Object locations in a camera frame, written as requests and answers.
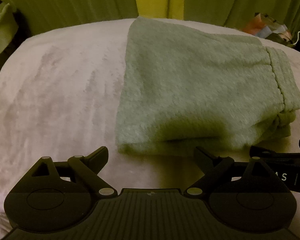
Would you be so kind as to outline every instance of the bed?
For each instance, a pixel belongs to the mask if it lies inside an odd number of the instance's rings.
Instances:
[[[186,189],[203,173],[191,158],[130,156],[115,145],[115,119],[125,73],[130,25],[123,19],[66,27],[28,38],[0,72],[0,239],[11,226],[3,202],[26,171],[42,156],[66,161],[109,149],[108,164],[99,173],[118,192],[122,188]],[[247,35],[235,29],[198,22],[158,19],[207,33]],[[263,45],[288,56],[300,90],[300,53],[269,40]],[[277,152],[300,152],[300,110],[292,135],[260,146]],[[248,152],[219,152],[248,161]],[[300,193],[290,230],[300,237]]]

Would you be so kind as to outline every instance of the silver screw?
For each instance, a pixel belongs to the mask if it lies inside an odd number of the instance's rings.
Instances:
[[[187,192],[190,195],[200,195],[200,194],[202,194],[203,191],[200,188],[191,187],[187,190]]]
[[[109,187],[104,187],[101,190],[99,190],[99,193],[101,195],[104,195],[104,196],[109,196],[109,195],[112,195],[114,193],[114,190],[112,188],[109,188]]]

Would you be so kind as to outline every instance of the green fabric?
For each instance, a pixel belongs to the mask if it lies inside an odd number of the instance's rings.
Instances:
[[[138,17],[116,120],[120,152],[242,150],[290,135],[300,92],[286,54],[254,37]]]
[[[267,13],[294,34],[300,25],[300,0],[184,0],[184,19],[242,29],[254,13]]]
[[[136,18],[136,0],[3,0],[21,13],[28,35],[98,21]]]
[[[18,30],[10,4],[6,4],[0,12],[0,54],[12,41]]]

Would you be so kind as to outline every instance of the triangular cutout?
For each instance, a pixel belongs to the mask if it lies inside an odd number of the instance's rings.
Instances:
[[[253,166],[252,176],[269,177],[269,173],[261,163],[256,162]]]
[[[37,170],[32,174],[32,177],[48,176],[48,175],[49,175],[48,166],[45,163],[41,163],[40,166],[37,168]]]

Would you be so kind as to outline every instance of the folded green garment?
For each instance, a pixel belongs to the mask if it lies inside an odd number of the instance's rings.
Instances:
[[[300,109],[286,54],[254,37],[138,17],[116,120],[119,152],[192,155],[290,136]]]

